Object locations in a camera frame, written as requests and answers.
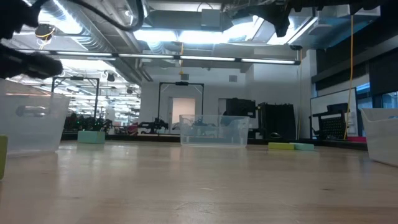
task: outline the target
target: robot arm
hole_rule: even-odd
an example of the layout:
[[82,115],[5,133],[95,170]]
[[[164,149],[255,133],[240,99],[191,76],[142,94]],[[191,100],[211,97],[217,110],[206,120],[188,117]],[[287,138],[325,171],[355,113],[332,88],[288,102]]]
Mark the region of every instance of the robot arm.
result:
[[260,6],[249,6],[241,9],[234,16],[234,19],[256,15],[270,22],[275,27],[278,37],[284,37],[290,25],[289,14],[292,9],[299,12],[304,7],[315,7],[321,11],[325,6],[339,6],[349,4],[351,15],[360,9],[370,10],[378,7],[388,0],[285,0],[269,1]]

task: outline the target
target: pink object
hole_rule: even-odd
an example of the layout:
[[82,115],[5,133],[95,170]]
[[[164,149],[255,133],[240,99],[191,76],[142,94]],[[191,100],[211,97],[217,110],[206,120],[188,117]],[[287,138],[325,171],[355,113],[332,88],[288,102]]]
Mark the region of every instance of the pink object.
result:
[[347,137],[347,140],[352,141],[352,142],[365,142],[366,143],[366,137]]

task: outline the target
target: transparent storage container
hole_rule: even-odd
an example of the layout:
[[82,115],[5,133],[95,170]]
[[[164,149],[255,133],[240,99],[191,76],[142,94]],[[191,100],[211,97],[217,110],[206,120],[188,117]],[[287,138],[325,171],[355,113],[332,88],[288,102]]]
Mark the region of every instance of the transparent storage container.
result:
[[0,79],[0,135],[8,155],[58,149],[69,97]]
[[369,157],[398,166],[398,109],[361,109]]
[[249,117],[180,115],[181,145],[245,147]]

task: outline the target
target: yellow object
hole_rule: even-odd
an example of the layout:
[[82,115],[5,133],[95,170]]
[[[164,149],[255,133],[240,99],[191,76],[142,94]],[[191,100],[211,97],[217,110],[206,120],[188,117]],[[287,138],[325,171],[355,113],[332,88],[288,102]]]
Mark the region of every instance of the yellow object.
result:
[[270,143],[268,144],[268,148],[269,148],[269,149],[294,150],[294,144],[270,142]]
[[7,143],[7,136],[0,136],[0,180],[4,177],[4,171],[6,170]]
[[354,75],[354,16],[351,16],[351,76],[349,78],[348,108],[347,108],[346,131],[344,133],[344,140],[347,138],[347,131],[348,131],[349,104],[351,103],[351,89],[353,87],[353,75]]

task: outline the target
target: fluorescent light fixture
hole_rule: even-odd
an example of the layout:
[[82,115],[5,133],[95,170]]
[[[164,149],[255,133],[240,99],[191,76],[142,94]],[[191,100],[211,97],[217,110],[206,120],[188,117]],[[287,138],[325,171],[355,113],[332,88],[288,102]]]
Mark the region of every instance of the fluorescent light fixture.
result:
[[150,55],[150,54],[119,54],[120,57],[151,58],[151,59],[173,59],[173,55]]
[[227,57],[202,57],[202,56],[183,56],[180,57],[182,60],[215,60],[220,62],[233,62],[235,58]]
[[178,40],[187,44],[219,44],[223,41],[223,33],[186,30]]
[[291,60],[273,60],[273,59],[256,59],[256,58],[242,58],[242,62],[249,63],[273,63],[281,65],[294,65],[296,62]]
[[177,41],[177,36],[172,30],[138,30],[134,32],[137,40],[146,42]]
[[296,35],[294,35],[287,43],[292,44],[293,42],[295,42],[299,37],[301,37],[301,35],[303,35],[305,33],[305,31],[307,31],[309,28],[311,28],[312,25],[314,23],[316,23],[317,20],[318,20],[318,17],[314,17],[310,22],[308,22],[307,25],[305,25],[305,27],[303,27],[298,33],[296,33]]
[[[84,85],[84,86],[79,86],[79,88],[97,88],[97,86],[90,86],[90,85]],[[99,86],[99,88],[115,88],[113,86]]]
[[14,35],[35,35],[35,32],[21,31],[19,33],[14,32]]
[[74,55],[74,56],[89,56],[89,57],[111,57],[111,53],[97,53],[97,52],[64,52],[58,51],[60,55]]
[[116,58],[87,57],[87,60],[116,60]]
[[[25,53],[25,54],[31,54],[31,53],[36,52],[37,50],[18,50],[18,51]],[[41,50],[39,53],[40,54],[50,54],[50,52],[48,50]]]
[[77,60],[77,59],[60,59],[62,65],[68,68],[75,68],[77,70],[94,70],[94,71],[113,71],[116,72],[113,66],[102,60]]

